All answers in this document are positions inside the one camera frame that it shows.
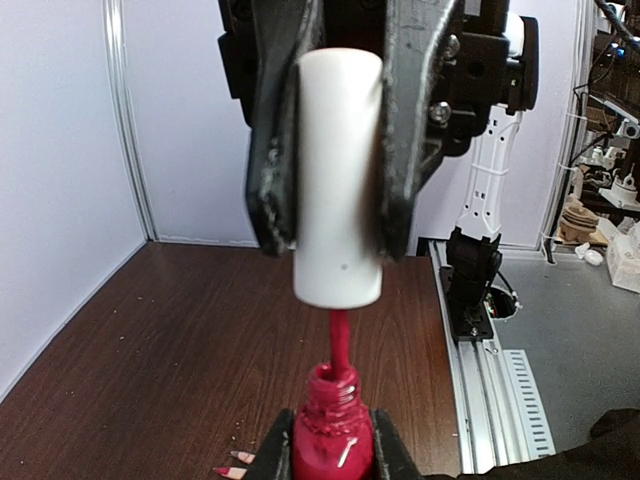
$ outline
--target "nail polish bottle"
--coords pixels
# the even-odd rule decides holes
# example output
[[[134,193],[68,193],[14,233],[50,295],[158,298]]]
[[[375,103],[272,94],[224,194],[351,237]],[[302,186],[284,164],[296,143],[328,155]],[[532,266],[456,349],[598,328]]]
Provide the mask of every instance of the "nail polish bottle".
[[[318,365],[294,424],[293,477],[369,480],[372,467],[373,424],[360,398],[356,369],[350,366],[335,378],[330,364]]]

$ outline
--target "brown tabletop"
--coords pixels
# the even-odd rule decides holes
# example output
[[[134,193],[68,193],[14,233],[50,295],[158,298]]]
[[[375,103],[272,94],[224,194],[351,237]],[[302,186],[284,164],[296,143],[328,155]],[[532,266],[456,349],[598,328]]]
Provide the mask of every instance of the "brown tabletop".
[[[290,259],[149,244],[54,339],[0,405],[1,479],[209,479],[255,449],[328,358],[326,312],[299,303]],[[431,263],[385,268],[354,312],[352,360],[423,473],[459,472]]]

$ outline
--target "bottle neck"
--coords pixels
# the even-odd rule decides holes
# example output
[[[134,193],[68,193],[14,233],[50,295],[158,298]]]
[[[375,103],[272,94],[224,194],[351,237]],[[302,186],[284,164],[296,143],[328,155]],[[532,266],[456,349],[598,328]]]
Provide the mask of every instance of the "bottle neck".
[[[358,373],[349,367],[342,378],[333,378],[329,364],[320,364],[309,375],[307,403],[301,415],[307,427],[317,433],[350,433],[368,415],[362,404]]]

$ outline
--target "white box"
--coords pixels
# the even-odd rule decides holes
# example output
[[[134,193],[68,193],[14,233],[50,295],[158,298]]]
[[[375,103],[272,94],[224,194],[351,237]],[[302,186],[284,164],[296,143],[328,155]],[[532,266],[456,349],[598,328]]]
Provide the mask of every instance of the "white box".
[[[614,286],[640,293],[640,258],[627,235],[618,235],[607,248],[607,265]]]

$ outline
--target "white cylinder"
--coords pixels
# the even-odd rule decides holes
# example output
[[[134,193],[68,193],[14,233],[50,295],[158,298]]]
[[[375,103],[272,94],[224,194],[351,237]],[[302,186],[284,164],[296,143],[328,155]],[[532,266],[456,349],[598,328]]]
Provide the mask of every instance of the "white cylinder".
[[[331,48],[299,67],[294,292],[316,307],[362,307],[382,286],[374,201],[382,60]]]

